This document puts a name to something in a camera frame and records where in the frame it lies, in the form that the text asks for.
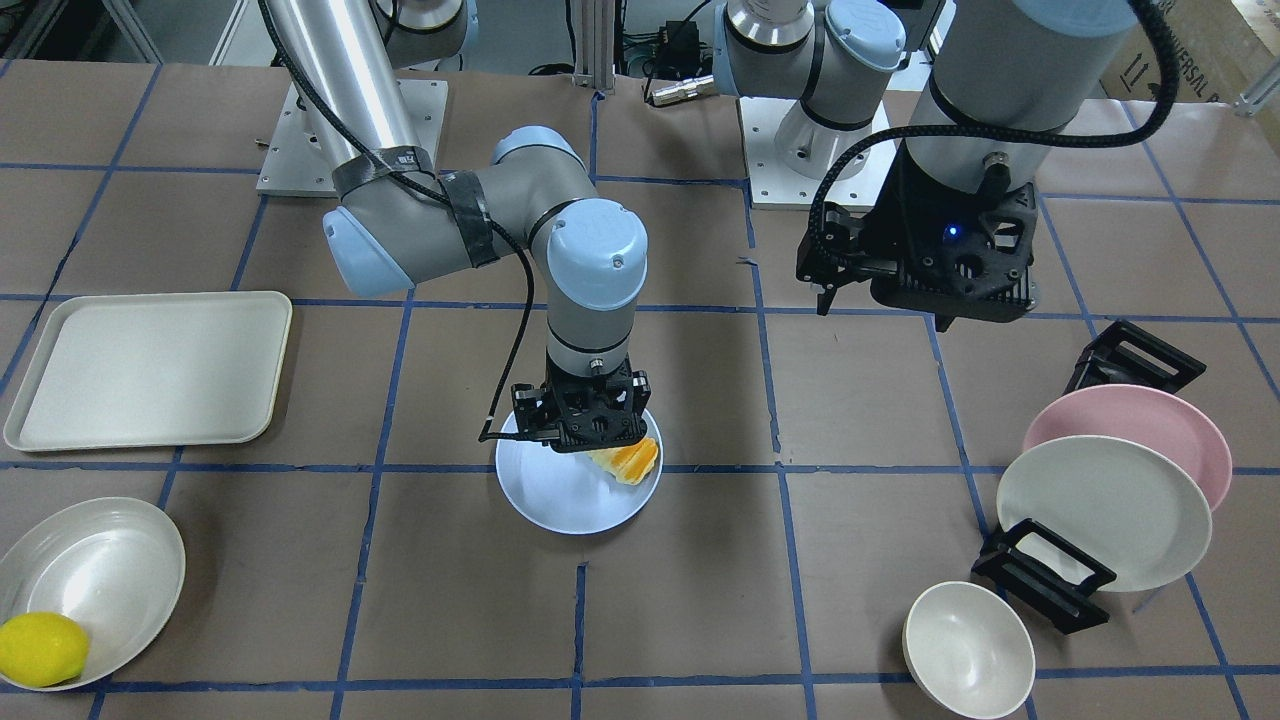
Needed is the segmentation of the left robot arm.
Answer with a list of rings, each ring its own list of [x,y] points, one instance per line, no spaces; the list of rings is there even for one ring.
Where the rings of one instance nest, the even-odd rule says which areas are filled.
[[[1134,28],[1158,72],[1137,129],[1069,135],[1091,87]],[[867,282],[887,307],[1009,323],[1041,299],[1030,272],[1034,177],[1051,149],[1139,143],[1169,118],[1178,41],[1156,1],[960,1],[910,122],[874,132],[888,79],[908,58],[899,14],[879,1],[728,1],[716,10],[723,94],[792,99],[838,137],[809,152],[817,177],[795,275],[826,315]]]

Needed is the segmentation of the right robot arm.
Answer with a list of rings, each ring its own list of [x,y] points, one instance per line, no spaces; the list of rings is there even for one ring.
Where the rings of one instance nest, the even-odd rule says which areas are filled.
[[[641,219],[598,195],[558,132],[513,129],[479,170],[442,174],[396,76],[458,53],[463,1],[261,1],[338,204],[323,220],[343,282],[370,297],[515,255],[547,292],[547,378],[512,388],[511,439],[561,454],[637,443],[652,389],[628,340],[648,274]]]

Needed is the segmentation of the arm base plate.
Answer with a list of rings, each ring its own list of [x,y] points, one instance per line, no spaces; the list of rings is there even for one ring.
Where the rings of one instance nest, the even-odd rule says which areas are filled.
[[[445,119],[449,83],[436,78],[407,78],[398,79],[397,85],[408,124],[393,140],[374,140],[367,146],[413,146],[424,149],[434,161]],[[332,181],[335,164],[323,147],[326,132],[316,133],[325,124],[317,111],[300,101],[294,87],[288,88],[259,172],[259,193],[269,197],[338,197]]]
[[[869,126],[842,132],[818,126],[797,100],[741,97],[742,146],[751,204],[765,210],[805,210],[829,167],[855,142],[890,128],[879,104]],[[870,210],[895,155],[892,143],[877,143],[841,170],[826,199],[849,211]]]

